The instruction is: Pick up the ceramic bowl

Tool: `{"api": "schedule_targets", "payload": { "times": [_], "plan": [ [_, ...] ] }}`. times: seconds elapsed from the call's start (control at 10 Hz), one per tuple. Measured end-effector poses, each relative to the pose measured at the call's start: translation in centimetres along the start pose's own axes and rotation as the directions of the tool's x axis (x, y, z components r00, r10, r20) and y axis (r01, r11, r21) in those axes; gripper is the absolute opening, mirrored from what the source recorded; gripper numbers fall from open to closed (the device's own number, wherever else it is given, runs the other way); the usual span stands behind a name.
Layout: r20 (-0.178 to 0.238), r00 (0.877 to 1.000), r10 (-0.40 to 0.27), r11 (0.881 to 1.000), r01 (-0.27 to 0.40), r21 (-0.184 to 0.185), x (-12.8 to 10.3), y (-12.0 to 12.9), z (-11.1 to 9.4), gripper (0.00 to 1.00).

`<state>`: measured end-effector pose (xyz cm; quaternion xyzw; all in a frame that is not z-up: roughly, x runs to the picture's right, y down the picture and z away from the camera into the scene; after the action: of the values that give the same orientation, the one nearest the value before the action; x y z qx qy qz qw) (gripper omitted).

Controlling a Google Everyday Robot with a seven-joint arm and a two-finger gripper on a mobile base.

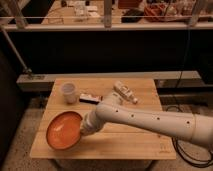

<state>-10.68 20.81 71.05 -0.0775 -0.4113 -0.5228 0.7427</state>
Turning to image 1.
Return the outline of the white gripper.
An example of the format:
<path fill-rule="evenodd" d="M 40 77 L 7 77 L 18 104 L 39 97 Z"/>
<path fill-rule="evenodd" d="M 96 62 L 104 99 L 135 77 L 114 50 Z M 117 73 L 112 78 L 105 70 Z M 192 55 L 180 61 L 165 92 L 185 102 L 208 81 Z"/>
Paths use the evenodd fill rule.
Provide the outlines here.
<path fill-rule="evenodd" d="M 99 132 L 104 126 L 104 122 L 96 115 L 94 111 L 87 113 L 80 124 L 80 133 L 83 136 L 92 135 Z"/>

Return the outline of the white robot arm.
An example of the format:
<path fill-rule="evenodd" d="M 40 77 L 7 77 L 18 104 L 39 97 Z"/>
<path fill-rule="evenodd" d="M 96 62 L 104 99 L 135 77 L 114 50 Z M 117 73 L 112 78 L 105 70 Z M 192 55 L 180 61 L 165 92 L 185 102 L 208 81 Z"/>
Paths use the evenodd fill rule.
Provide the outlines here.
<path fill-rule="evenodd" d="M 211 116 L 128 108 L 122 105 L 122 97 L 112 92 L 84 116 L 81 134 L 87 136 L 99 132 L 106 123 L 145 129 L 213 150 Z"/>

